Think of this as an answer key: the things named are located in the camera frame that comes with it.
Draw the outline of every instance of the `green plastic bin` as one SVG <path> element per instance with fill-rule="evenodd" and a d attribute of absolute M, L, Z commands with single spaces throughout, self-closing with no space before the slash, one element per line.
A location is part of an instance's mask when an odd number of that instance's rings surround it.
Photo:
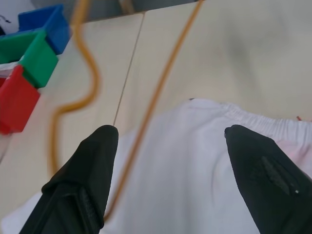
<path fill-rule="evenodd" d="M 42 30 L 0 37 L 0 64 L 18 62 L 24 68 L 23 76 L 34 87 L 44 87 L 58 63 L 45 37 Z"/>

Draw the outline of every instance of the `blue plastic bin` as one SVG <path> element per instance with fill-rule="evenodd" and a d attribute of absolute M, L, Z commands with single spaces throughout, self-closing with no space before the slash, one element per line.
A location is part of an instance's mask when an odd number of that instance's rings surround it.
<path fill-rule="evenodd" d="M 71 37 L 71 30 L 63 16 L 62 4 L 19 14 L 19 32 L 39 28 L 45 30 L 46 41 L 54 52 L 57 55 L 63 53 Z"/>

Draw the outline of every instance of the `plastic storage bin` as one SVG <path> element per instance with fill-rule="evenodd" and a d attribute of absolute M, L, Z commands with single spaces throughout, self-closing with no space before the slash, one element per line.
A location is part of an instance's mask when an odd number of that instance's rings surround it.
<path fill-rule="evenodd" d="M 71 30 L 63 16 L 62 4 L 19 14 L 19 32 L 39 28 L 46 32 L 46 40 L 54 52 L 57 55 L 63 53 Z"/>
<path fill-rule="evenodd" d="M 23 76 L 36 88 L 44 87 L 58 62 L 45 36 L 43 30 L 1 36 L 0 64 L 18 61 Z"/>
<path fill-rule="evenodd" d="M 17 65 L 0 87 L 0 134 L 23 131 L 39 97 L 39 92 L 22 76 Z"/>

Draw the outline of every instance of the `white pants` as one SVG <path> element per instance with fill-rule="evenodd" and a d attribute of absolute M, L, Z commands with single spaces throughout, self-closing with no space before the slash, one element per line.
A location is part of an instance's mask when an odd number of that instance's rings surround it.
<path fill-rule="evenodd" d="M 312 123 L 270 119 L 233 104 L 194 99 L 153 119 L 117 210 L 101 233 L 258 234 L 237 188 L 224 138 L 225 128 L 234 124 L 273 138 L 312 176 Z M 119 140 L 108 206 L 136 133 Z M 5 234 L 16 233 L 5 227 L 23 209 L 2 221 Z"/>

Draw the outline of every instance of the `white wall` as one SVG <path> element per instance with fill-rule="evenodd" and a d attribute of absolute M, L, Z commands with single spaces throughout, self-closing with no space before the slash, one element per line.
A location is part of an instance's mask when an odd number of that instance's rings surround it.
<path fill-rule="evenodd" d="M 0 25 L 5 33 L 17 32 L 19 29 L 18 14 L 34 9 L 30 0 L 0 0 L 0 15 L 11 21 L 11 23 L 6 23 L 0 18 Z"/>

